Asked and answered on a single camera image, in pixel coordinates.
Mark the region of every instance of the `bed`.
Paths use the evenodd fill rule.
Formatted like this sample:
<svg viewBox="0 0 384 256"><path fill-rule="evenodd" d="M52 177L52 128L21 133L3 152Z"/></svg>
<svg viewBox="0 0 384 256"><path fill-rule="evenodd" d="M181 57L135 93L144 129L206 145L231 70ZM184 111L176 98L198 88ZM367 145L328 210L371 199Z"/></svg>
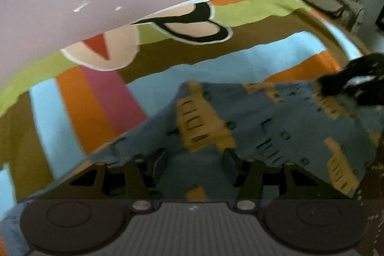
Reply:
<svg viewBox="0 0 384 256"><path fill-rule="evenodd" d="M308 80L368 53L300 0L193 0L63 48L0 93L1 213L89 166L87 156L160 112L187 80ZM367 199L372 224L384 218L367 190L382 181L380 157L352 194ZM19 255L5 241L0 255Z"/></svg>

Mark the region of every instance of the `round black disc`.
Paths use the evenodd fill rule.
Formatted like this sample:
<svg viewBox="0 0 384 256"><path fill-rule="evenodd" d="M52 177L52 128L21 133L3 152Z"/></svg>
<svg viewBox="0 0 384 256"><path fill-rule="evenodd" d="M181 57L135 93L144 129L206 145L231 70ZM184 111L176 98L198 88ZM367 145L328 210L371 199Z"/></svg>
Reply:
<svg viewBox="0 0 384 256"><path fill-rule="evenodd" d="M24 209L20 229L37 250L76 255L107 244L123 223L112 200L35 200Z"/></svg>
<svg viewBox="0 0 384 256"><path fill-rule="evenodd" d="M279 241L296 249L331 253L356 246L368 220L353 200L275 200L264 223Z"/></svg>

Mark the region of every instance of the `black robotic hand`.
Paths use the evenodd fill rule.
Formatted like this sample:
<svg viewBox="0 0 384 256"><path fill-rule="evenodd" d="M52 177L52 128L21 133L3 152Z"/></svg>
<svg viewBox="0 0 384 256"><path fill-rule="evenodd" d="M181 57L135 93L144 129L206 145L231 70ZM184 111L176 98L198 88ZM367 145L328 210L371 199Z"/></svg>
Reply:
<svg viewBox="0 0 384 256"><path fill-rule="evenodd" d="M373 77L367 82L346 86L357 76ZM384 55L370 54L352 60L341 71L320 77L321 91L325 96L347 94L359 105L384 105Z"/></svg>

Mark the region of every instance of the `red triangle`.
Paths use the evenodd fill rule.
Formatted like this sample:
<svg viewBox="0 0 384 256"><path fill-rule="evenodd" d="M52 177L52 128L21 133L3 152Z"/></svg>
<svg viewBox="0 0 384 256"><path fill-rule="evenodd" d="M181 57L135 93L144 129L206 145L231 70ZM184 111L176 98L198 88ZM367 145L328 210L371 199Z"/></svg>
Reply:
<svg viewBox="0 0 384 256"><path fill-rule="evenodd" d="M104 59L109 60L108 48L104 40L104 33L85 39L83 40L83 43L93 52L102 56Z"/></svg>

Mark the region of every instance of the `white logo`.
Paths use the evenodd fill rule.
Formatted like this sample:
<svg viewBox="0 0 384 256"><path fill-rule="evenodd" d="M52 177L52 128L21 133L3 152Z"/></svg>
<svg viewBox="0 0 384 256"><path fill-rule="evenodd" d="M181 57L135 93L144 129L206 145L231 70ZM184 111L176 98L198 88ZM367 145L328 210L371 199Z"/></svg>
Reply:
<svg viewBox="0 0 384 256"><path fill-rule="evenodd" d="M194 205L194 206L189 207L188 209L191 211L195 211L196 209L198 209L198 206Z"/></svg>

